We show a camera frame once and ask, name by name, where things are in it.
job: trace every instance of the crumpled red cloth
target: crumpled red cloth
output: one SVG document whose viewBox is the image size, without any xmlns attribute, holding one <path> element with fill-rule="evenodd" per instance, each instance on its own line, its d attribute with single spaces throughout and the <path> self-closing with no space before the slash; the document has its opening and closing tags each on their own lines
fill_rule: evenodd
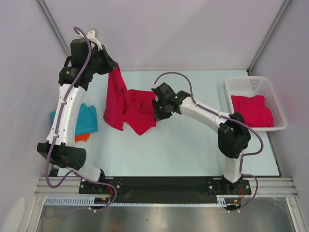
<svg viewBox="0 0 309 232">
<path fill-rule="evenodd" d="M 256 95 L 252 98 L 232 95 L 235 112 L 242 114 L 250 127 L 274 127 L 274 118 L 271 111 L 265 107 L 265 98 Z"/>
<path fill-rule="evenodd" d="M 152 91 L 127 90 L 119 66 L 109 73 L 104 120 L 113 128 L 123 130 L 127 122 L 138 134 L 156 126 Z"/>
</svg>

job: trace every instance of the blue cloth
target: blue cloth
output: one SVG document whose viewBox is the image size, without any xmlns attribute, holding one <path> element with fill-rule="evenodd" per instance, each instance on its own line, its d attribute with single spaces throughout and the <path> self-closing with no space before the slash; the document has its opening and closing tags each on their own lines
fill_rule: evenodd
<svg viewBox="0 0 309 232">
<path fill-rule="evenodd" d="M 51 112 L 52 121 L 55 119 L 56 112 Z M 75 136 L 98 131 L 98 118 L 96 108 L 92 105 L 87 107 L 81 104 L 75 128 Z"/>
</svg>

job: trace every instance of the white table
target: white table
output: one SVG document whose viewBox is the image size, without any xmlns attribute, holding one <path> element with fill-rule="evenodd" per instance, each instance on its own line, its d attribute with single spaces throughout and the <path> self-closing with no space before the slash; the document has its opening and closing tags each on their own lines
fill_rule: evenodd
<svg viewBox="0 0 309 232">
<path fill-rule="evenodd" d="M 128 89 L 150 90 L 163 71 L 123 72 Z M 247 75 L 245 71 L 182 71 L 192 82 L 194 97 L 215 109 L 228 111 L 224 80 L 230 76 Z M 217 134 L 192 118 L 174 114 L 158 122 L 155 128 L 138 136 L 124 124 L 124 130 L 110 127 L 103 119 L 108 76 L 95 75 L 84 99 L 94 105 L 98 114 L 98 132 L 87 142 L 76 143 L 87 151 L 87 158 L 103 169 L 107 176 L 221 176 L 224 156 L 218 149 Z M 166 75 L 160 83 L 168 83 L 175 92 L 189 92 L 185 79 Z M 247 157 L 243 171 L 258 176 L 278 176 L 278 168 L 265 132 L 261 154 Z M 259 149 L 259 141 L 252 135 L 247 152 Z M 58 175 L 64 175 L 60 169 Z"/>
</svg>

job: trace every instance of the white basket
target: white basket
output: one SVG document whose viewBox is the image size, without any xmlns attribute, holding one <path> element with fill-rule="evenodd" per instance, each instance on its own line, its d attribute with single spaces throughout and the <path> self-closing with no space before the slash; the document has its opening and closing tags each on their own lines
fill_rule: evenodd
<svg viewBox="0 0 309 232">
<path fill-rule="evenodd" d="M 237 76 L 229 77 L 225 80 L 227 97 L 230 103 L 230 109 L 234 112 L 232 95 L 253 97 L 263 95 L 265 97 L 265 106 L 271 110 L 274 118 L 275 127 L 256 127 L 255 131 L 277 131 L 286 128 L 286 119 L 283 110 L 277 99 L 275 90 L 266 77 L 261 76 Z"/>
</svg>

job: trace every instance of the robotic arm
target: robotic arm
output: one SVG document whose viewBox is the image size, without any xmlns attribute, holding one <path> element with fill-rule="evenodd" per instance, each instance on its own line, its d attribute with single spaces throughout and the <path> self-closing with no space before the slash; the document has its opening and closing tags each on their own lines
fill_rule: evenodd
<svg viewBox="0 0 309 232">
<path fill-rule="evenodd" d="M 100 177 L 104 177 L 104 172 L 87 160 L 85 149 L 74 147 L 75 127 L 81 103 L 88 90 L 89 82 L 93 78 L 93 74 L 98 73 L 103 75 L 109 73 L 118 64 L 110 58 L 105 47 L 96 38 L 95 30 L 89 31 L 86 36 L 94 45 L 88 65 L 74 87 L 69 91 L 66 101 L 64 101 L 64 96 L 85 64 L 89 54 L 86 39 L 80 34 L 78 35 L 78 39 L 71 42 L 70 48 L 72 55 L 66 59 L 64 67 L 59 73 L 60 87 L 55 120 L 46 142 L 38 143 L 37 151 L 47 159 L 52 141 L 56 137 L 50 162 L 61 168 L 74 170 L 77 174 L 89 180 L 98 181 Z"/>
<path fill-rule="evenodd" d="M 193 100 L 191 95 L 184 91 L 176 94 L 166 83 L 152 88 L 152 91 L 157 96 L 153 100 L 154 114 L 157 120 L 169 118 L 172 116 L 172 113 L 176 112 L 180 115 L 192 117 L 218 133 L 219 149 L 225 155 L 223 179 L 232 187 L 236 187 L 242 180 L 241 173 L 239 172 L 241 155 L 248 147 L 251 136 L 247 128 L 238 123 L 223 119 L 222 116 L 245 123 L 242 115 L 237 112 L 229 115 L 228 113 L 212 109 Z M 216 112 L 218 116 L 203 108 Z"/>
</svg>

